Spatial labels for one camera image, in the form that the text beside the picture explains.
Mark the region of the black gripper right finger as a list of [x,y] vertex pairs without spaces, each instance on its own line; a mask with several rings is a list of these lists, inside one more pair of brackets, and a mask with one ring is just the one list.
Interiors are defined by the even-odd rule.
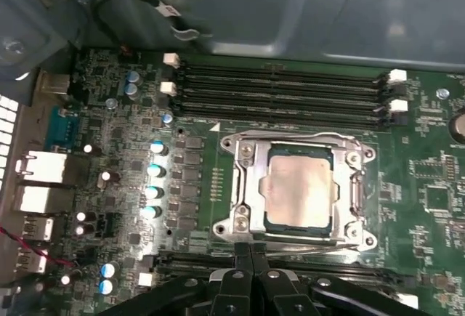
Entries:
[[254,275],[266,303],[266,315],[425,315],[424,311],[346,280],[327,275],[306,287],[269,266],[264,243],[253,244]]

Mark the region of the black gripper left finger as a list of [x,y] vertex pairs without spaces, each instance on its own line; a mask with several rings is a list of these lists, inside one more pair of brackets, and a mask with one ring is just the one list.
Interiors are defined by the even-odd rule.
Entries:
[[181,276],[102,311],[101,315],[248,315],[254,268],[251,245],[236,243],[232,268],[209,281]]

